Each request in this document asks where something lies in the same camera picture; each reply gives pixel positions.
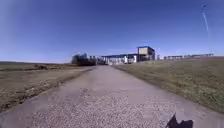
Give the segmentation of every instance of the road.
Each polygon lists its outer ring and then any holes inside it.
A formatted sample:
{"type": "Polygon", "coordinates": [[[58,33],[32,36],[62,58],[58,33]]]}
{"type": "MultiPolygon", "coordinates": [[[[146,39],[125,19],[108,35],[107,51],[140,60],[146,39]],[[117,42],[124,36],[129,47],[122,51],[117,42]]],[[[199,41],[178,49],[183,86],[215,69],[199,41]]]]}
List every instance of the road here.
{"type": "Polygon", "coordinates": [[[109,66],[0,114],[2,128],[165,128],[193,120],[194,128],[224,128],[224,116],[109,66]]]}

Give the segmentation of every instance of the dry grass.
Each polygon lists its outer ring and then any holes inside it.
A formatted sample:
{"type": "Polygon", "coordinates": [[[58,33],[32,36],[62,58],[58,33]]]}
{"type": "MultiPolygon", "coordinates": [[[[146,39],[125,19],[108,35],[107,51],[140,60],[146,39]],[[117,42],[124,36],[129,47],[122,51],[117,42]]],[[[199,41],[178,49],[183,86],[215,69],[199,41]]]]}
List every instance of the dry grass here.
{"type": "Polygon", "coordinates": [[[161,60],[115,67],[224,113],[224,58],[161,60]]]}
{"type": "Polygon", "coordinates": [[[45,66],[47,69],[74,68],[72,64],[50,64],[50,63],[25,63],[0,61],[0,71],[27,71],[39,70],[37,66],[45,66]]]}
{"type": "Polygon", "coordinates": [[[16,104],[23,103],[25,99],[38,95],[49,88],[56,87],[91,69],[85,67],[55,70],[0,71],[0,112],[16,104]]]}

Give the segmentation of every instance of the roof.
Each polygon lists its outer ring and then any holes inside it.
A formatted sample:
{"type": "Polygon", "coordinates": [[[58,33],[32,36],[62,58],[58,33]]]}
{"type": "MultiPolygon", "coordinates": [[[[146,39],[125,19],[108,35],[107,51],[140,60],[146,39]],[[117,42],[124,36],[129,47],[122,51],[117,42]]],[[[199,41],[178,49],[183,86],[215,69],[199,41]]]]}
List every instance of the roof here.
{"type": "Polygon", "coordinates": [[[109,58],[121,58],[125,56],[135,56],[138,55],[137,53],[132,53],[132,54],[118,54],[118,55],[107,55],[107,56],[102,56],[102,57],[109,57],[109,58]]]}
{"type": "Polygon", "coordinates": [[[140,46],[140,47],[138,47],[138,48],[148,48],[148,49],[150,49],[151,51],[155,51],[153,48],[151,48],[151,47],[149,47],[149,46],[140,46]]]}

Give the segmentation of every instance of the asphalt road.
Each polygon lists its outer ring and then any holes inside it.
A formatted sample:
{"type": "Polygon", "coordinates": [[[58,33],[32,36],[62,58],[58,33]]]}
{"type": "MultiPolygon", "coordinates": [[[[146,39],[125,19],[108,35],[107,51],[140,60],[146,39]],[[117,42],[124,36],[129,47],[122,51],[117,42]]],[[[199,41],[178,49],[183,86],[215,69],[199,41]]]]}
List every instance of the asphalt road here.
{"type": "Polygon", "coordinates": [[[165,128],[177,119],[194,128],[224,128],[224,116],[109,66],[0,114],[2,128],[165,128]]]}

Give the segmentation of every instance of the grass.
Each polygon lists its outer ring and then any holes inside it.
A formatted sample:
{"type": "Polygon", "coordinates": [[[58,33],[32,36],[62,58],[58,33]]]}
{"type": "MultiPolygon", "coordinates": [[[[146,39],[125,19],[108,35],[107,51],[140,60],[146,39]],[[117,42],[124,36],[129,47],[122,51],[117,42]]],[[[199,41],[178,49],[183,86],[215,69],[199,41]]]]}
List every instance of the grass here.
{"type": "Polygon", "coordinates": [[[50,64],[50,63],[25,63],[25,62],[8,62],[0,61],[0,71],[27,71],[39,70],[37,66],[45,66],[47,69],[74,68],[72,64],[50,64]]]}
{"type": "Polygon", "coordinates": [[[224,113],[224,58],[161,60],[115,68],[224,113]]]}
{"type": "Polygon", "coordinates": [[[54,70],[20,70],[33,68],[30,63],[0,63],[0,68],[13,70],[0,71],[0,112],[3,112],[26,99],[41,92],[59,86],[84,72],[91,67],[71,67],[70,65],[45,64],[56,66],[54,70]]]}

